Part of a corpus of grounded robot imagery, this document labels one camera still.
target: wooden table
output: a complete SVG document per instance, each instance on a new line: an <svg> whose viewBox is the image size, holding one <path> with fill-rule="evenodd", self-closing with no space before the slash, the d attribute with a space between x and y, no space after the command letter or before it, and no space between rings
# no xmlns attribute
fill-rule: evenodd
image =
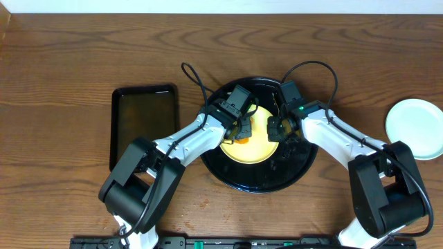
<svg viewBox="0 0 443 249"><path fill-rule="evenodd" d="M443 109L441 16L13 15L0 55L0 247L68 248L73 236L116 232L98 200L109 174L115 88L176 84L184 127L203 99L182 61L216 89L240 77L280 79L309 59L337 71L337 114L376 139L388 141L384 120L402 99ZM309 100L332 92L320 66L291 78ZM417 163L436 218L418 244L441 248L443 157ZM320 150L302 179L272 194L226 187L198 159L157 228L191 237L298 237L337 233L353 217L347 172ZM420 219L407 230L425 225Z"/></svg>

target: white plate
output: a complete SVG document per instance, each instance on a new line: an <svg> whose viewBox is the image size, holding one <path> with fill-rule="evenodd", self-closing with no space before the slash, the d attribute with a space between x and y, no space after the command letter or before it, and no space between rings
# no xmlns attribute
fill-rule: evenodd
<svg viewBox="0 0 443 249"><path fill-rule="evenodd" d="M415 159L430 160L443 154L443 112L424 100L398 102L386 118L391 142L402 141Z"/></svg>

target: yellow plate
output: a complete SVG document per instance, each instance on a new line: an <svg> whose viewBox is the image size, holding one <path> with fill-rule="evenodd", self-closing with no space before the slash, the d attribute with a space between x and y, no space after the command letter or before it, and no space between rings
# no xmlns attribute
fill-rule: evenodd
<svg viewBox="0 0 443 249"><path fill-rule="evenodd" d="M249 111L255 110L253 104ZM277 149L278 142L268 141L266 126L268 118L272 114L265 108L259 106L251 117L252 136L244 140L235 140L234 144L222 143L221 150L232 160L239 163L260 163L269 158Z"/></svg>

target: black plate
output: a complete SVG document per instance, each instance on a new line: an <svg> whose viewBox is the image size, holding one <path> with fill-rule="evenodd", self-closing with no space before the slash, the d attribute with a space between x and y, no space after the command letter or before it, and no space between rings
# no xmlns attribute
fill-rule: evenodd
<svg viewBox="0 0 443 249"><path fill-rule="evenodd" d="M259 105L278 115L282 104L279 81L265 77L248 77L230 82L209 97L209 104L240 84L259 99ZM230 159L220 147L201 155L206 167L222 182L241 191L274 192L288 187L311 167L318 147L309 142L280 143L272 156L261 163L244 164Z"/></svg>

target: white wall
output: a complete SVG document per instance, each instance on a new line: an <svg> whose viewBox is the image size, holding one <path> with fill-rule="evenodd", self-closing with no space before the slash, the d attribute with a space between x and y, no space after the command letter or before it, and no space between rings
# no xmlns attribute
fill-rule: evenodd
<svg viewBox="0 0 443 249"><path fill-rule="evenodd" d="M0 0L0 2L11 13L443 13L443 0Z"/></svg>

